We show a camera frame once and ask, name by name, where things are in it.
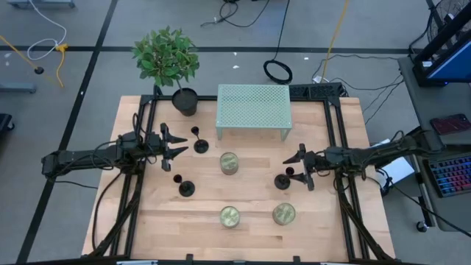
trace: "phone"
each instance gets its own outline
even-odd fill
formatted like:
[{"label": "phone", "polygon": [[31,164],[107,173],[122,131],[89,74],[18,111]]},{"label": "phone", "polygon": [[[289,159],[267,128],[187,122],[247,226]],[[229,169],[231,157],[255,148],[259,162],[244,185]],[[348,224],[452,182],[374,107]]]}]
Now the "phone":
[{"label": "phone", "polygon": [[459,133],[471,129],[471,122],[463,113],[444,118],[434,118],[430,120],[430,123],[439,135]]}]

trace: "white paper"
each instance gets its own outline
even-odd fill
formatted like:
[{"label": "white paper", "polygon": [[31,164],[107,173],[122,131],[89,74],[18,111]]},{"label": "white paper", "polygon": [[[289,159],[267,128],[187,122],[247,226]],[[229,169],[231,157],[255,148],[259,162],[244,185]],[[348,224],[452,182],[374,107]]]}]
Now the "white paper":
[{"label": "white paper", "polygon": [[[387,144],[390,142],[389,139],[386,139],[384,141],[381,141],[378,144],[375,144],[374,146],[378,146],[381,144]],[[392,178],[393,183],[398,183],[401,181],[404,177],[409,176],[410,174],[414,173],[414,169],[409,165],[407,160],[405,158],[398,158],[391,163],[385,165],[383,167],[383,170],[388,172],[389,176]],[[383,176],[382,174],[377,174],[378,176],[378,182],[381,184],[381,187],[384,187],[386,184],[386,176]]]}]

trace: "white cable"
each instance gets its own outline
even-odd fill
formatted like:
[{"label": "white cable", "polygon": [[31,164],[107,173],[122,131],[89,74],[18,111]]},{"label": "white cable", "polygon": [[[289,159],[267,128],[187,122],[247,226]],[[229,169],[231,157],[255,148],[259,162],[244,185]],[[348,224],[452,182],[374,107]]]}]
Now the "white cable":
[{"label": "white cable", "polygon": [[[50,20],[49,18],[47,18],[45,15],[43,15],[41,12],[39,12],[39,9],[35,6],[35,4],[32,3],[32,0],[28,0],[28,2],[32,5],[32,7],[36,10],[36,12],[38,12],[38,14],[40,16],[42,16],[44,19],[46,19],[47,21],[53,23],[54,25],[58,26],[58,27],[61,27],[62,29],[64,29],[64,37],[62,37],[62,40],[60,40],[59,42],[57,42],[57,40],[53,39],[53,38],[47,38],[47,39],[43,39],[43,40],[39,40],[37,43],[34,43],[32,44],[28,50],[26,51],[26,55],[28,55],[28,58],[30,60],[40,60],[40,59],[43,59],[44,57],[48,56],[52,51],[54,51],[55,47],[59,46],[60,44],[62,44],[62,42],[65,40],[65,36],[67,35],[67,29],[65,27],[63,27],[62,25],[59,25],[58,23],[55,23],[53,22],[52,20]],[[31,57],[31,55],[29,54],[31,52],[31,49],[38,45],[39,43],[42,43],[44,41],[54,41],[54,47],[51,48],[51,50],[49,50],[49,52],[45,53],[43,56],[40,56],[38,58],[33,58]]]}]

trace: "wooden table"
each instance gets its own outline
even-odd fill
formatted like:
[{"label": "wooden table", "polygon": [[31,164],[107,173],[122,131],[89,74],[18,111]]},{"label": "wooden table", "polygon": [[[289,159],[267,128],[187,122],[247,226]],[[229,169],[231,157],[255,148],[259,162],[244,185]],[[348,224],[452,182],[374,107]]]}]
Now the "wooden table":
[{"label": "wooden table", "polygon": [[[132,131],[132,114],[137,112],[139,100],[139,96],[121,98],[112,140]],[[359,100],[342,98],[341,108],[349,146],[368,147]],[[147,166],[132,258],[182,260],[191,253],[195,260],[292,261],[298,255],[301,261],[347,261],[333,174],[327,177],[313,174],[314,191],[308,191],[306,185],[297,181],[291,181],[285,191],[274,185],[275,176],[285,171],[282,162],[297,151],[299,143],[314,151],[328,147],[322,103],[292,102],[291,112],[293,129],[284,142],[277,130],[241,129],[225,130],[223,139],[218,141],[214,125],[216,101],[199,102],[192,117],[182,116],[170,101],[159,101],[154,130],[158,132],[159,124],[166,122],[173,135],[188,139],[173,147],[190,148],[175,158],[171,172],[164,172],[160,162]],[[331,113],[339,143],[333,108]],[[193,150],[196,140],[190,131],[193,126],[198,126],[200,138],[209,142],[205,154]],[[224,152],[234,152],[239,158],[238,172],[232,176],[222,174],[219,168],[219,157]],[[301,163],[293,167],[296,173],[302,170]],[[118,169],[102,173],[97,197],[117,172]],[[193,196],[180,196],[179,185],[173,181],[175,174],[195,184]],[[368,169],[367,174],[375,176],[374,169]],[[97,243],[116,220],[123,181],[121,177],[104,195],[98,214]],[[394,257],[378,184],[358,178],[357,189],[364,224],[385,252]],[[297,211],[296,219],[286,226],[279,226],[272,219],[273,209],[282,202],[291,203]],[[241,222],[234,229],[219,223],[219,212],[228,205],[241,213]],[[92,221],[93,218],[83,253],[92,250]],[[350,224],[356,256],[361,257],[358,234]],[[118,253],[124,249],[126,232],[125,227]]]}]

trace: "concrete floor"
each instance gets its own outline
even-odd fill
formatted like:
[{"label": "concrete floor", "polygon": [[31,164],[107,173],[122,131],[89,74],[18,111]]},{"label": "concrete floor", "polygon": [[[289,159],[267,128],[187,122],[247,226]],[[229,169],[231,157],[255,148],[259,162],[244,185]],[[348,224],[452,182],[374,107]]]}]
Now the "concrete floor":
[{"label": "concrete floor", "polygon": [[[44,15],[68,30],[69,46],[94,46],[111,0],[80,0],[77,8],[42,8]],[[197,46],[276,46],[283,20],[285,0],[272,0],[260,20],[246,29],[228,24],[199,25],[217,16],[219,0],[119,0],[104,46],[131,46],[151,29],[170,25],[182,27]],[[254,18],[264,1],[242,0],[233,21],[246,24]],[[326,48],[339,18],[342,0],[291,1],[281,46]],[[428,17],[425,0],[352,1],[335,47],[405,49],[424,29]],[[12,44],[27,46],[42,38],[60,39],[60,28],[44,21],[34,10],[16,10],[0,3],[0,34]],[[418,47],[426,45],[419,42]],[[400,57],[404,55],[375,54]],[[280,53],[278,60],[294,72],[292,84],[309,83],[311,75],[325,58],[323,53]],[[152,91],[150,79],[139,79],[129,52],[101,52],[91,77],[85,100],[71,136],[68,149],[92,149],[107,141],[113,127],[119,98]],[[200,52],[200,70],[191,80],[201,95],[214,95],[220,83],[270,84],[263,62],[270,52]],[[31,222],[45,180],[40,174],[40,158],[59,146],[77,91],[82,83],[91,52],[67,52],[61,77],[65,88],[58,88],[32,69],[15,53],[0,52],[2,82],[34,82],[35,94],[0,93],[0,113],[14,116],[16,129],[0,146],[0,264],[15,262]],[[38,61],[54,77],[60,54],[52,53]],[[394,60],[335,58],[329,62],[327,79],[341,77],[359,88],[389,84],[399,74]],[[163,89],[172,94],[173,88]],[[349,90],[365,108],[378,91]],[[380,101],[364,114],[369,118]],[[408,92],[401,85],[368,123],[371,142],[392,137],[397,130],[417,126]],[[96,186],[100,171],[73,172],[65,179]],[[29,261],[79,257],[90,219],[95,191],[73,185],[57,184],[33,245]],[[420,209],[400,194],[384,199],[389,227],[397,257],[403,261],[426,264],[464,264],[471,258],[471,241],[458,233],[432,228],[418,233],[415,222]]]}]

